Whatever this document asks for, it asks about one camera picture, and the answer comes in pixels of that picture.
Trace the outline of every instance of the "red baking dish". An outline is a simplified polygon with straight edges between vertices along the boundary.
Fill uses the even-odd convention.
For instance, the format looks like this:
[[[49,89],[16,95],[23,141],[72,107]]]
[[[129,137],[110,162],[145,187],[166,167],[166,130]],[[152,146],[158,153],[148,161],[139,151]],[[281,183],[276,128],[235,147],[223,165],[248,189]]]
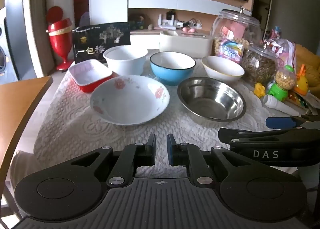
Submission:
[[[71,66],[69,73],[85,93],[93,92],[101,83],[112,78],[112,71],[96,59],[88,59]]]

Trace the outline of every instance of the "bowl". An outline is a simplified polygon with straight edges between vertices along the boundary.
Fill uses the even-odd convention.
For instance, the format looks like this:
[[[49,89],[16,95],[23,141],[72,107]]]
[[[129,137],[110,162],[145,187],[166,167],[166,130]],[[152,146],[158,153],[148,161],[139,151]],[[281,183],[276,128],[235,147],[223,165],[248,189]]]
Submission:
[[[132,45],[110,48],[103,53],[109,69],[120,76],[141,75],[148,54],[147,49]]]
[[[112,71],[96,59],[88,59],[72,65],[68,72],[85,93],[93,92],[101,83],[112,78]]]
[[[209,77],[191,77],[178,86],[178,97],[196,123],[232,122],[246,111],[243,96],[225,83]]]
[[[98,86],[90,98],[93,111],[117,125],[146,123],[169,104],[169,92],[160,82],[145,76],[115,77]]]
[[[158,52],[150,57],[150,65],[160,82],[169,86],[177,86],[191,76],[196,61],[183,53]]]
[[[244,75],[244,69],[229,59],[218,56],[205,56],[201,62],[209,77],[225,83],[233,83]]]

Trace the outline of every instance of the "green toy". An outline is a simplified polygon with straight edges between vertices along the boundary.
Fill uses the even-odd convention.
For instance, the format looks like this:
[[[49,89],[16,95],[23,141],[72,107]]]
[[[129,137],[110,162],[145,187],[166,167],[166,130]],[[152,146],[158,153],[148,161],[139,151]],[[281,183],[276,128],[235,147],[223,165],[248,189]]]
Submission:
[[[283,102],[288,97],[288,91],[297,81],[294,69],[290,65],[279,68],[275,77],[276,82],[271,86],[268,94]]]

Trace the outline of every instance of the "jar knob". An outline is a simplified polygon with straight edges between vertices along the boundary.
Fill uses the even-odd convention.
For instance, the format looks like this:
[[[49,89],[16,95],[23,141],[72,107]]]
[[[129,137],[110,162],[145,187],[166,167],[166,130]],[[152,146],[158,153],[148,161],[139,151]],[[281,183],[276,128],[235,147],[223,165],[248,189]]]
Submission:
[[[244,6],[240,6],[240,13],[241,13],[241,14],[244,13],[244,10],[245,10]]]
[[[265,40],[263,41],[263,48],[266,49],[269,45],[270,45],[270,41],[267,40],[267,39],[265,39]]]

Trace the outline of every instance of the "black snack package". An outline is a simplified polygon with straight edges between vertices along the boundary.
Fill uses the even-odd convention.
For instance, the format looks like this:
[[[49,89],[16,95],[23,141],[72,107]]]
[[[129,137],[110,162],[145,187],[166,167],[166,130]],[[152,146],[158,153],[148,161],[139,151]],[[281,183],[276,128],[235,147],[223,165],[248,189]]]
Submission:
[[[106,63],[104,51],[119,45],[131,45],[129,23],[109,23],[77,27],[72,31],[75,63],[97,59]]]

